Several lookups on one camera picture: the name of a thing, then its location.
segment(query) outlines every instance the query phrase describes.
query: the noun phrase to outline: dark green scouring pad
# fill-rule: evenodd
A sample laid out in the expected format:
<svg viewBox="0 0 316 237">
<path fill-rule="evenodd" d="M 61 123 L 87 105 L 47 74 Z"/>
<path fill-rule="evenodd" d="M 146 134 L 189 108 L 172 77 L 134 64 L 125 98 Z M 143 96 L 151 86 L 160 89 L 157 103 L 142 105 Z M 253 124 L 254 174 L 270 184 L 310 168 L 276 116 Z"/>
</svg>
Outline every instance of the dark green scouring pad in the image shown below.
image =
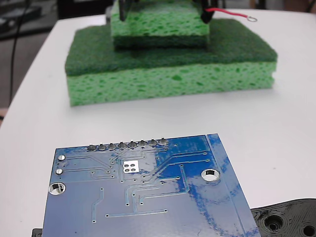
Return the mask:
<svg viewBox="0 0 316 237">
<path fill-rule="evenodd" d="M 277 54 L 244 25 L 213 20 L 210 44 L 115 51 L 110 26 L 79 30 L 66 62 L 71 105 L 272 87 Z"/>
<path fill-rule="evenodd" d="M 191 0 L 141 0 L 120 21 L 116 1 L 111 12 L 113 43 L 118 48 L 206 47 L 209 27 L 200 14 L 200 5 Z"/>
</svg>

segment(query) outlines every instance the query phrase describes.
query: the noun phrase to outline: mounting hole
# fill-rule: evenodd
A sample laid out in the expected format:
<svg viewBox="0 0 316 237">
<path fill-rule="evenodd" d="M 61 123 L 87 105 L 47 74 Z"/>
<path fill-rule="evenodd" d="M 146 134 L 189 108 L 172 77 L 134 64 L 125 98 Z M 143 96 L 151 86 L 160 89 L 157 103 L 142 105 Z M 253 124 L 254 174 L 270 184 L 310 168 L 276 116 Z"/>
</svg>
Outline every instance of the mounting hole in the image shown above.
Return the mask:
<svg viewBox="0 0 316 237">
<path fill-rule="evenodd" d="M 265 225 L 270 231 L 277 231 L 282 228 L 283 220 L 277 215 L 272 215 L 265 219 Z"/>
<path fill-rule="evenodd" d="M 219 179 L 219 172 L 215 169 L 206 169 L 203 170 L 201 176 L 205 181 L 212 182 Z"/>
<path fill-rule="evenodd" d="M 303 233 L 306 236 L 315 236 L 316 230 L 313 226 L 305 226 L 305 228 L 303 229 Z"/>
<path fill-rule="evenodd" d="M 52 195 L 60 195 L 66 190 L 63 183 L 53 183 L 49 185 L 48 192 Z"/>
</svg>

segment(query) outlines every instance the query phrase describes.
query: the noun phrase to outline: black object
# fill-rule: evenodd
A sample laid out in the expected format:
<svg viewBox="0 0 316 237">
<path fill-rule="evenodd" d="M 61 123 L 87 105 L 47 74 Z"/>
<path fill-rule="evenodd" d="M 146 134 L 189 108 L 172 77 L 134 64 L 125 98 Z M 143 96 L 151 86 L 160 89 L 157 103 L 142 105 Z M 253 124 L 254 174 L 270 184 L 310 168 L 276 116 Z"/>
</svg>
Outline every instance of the black object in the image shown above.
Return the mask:
<svg viewBox="0 0 316 237">
<path fill-rule="evenodd" d="M 33 229 L 32 237 L 41 237 L 42 229 Z"/>
<path fill-rule="evenodd" d="M 299 199 L 251 209 L 261 237 L 316 237 L 316 199 Z M 32 237 L 41 237 L 33 229 Z"/>
<path fill-rule="evenodd" d="M 18 38 L 19 38 L 19 33 L 20 33 L 21 25 L 22 25 L 22 23 L 24 21 L 24 16 L 25 16 L 25 14 L 28 11 L 30 6 L 31 6 L 31 2 L 27 1 L 21 16 L 17 18 L 17 29 L 16 29 L 16 34 L 15 34 L 15 37 L 14 37 L 14 41 L 13 41 L 13 48 L 12 48 L 12 55 L 11 55 L 11 65 L 10 65 L 10 95 L 9 95 L 9 103 L 10 104 L 11 104 L 12 99 L 13 99 L 14 57 L 15 57 L 16 43 L 17 43 Z"/>
<path fill-rule="evenodd" d="M 104 14 L 105 9 L 113 5 L 113 0 L 57 0 L 58 18 L 74 18 Z"/>
<path fill-rule="evenodd" d="M 119 19 L 125 21 L 134 0 L 118 0 Z"/>
<path fill-rule="evenodd" d="M 312 8 L 314 7 L 316 3 L 316 0 L 313 0 L 310 5 L 308 6 L 308 8 L 306 9 L 306 12 L 311 12 Z"/>
</svg>

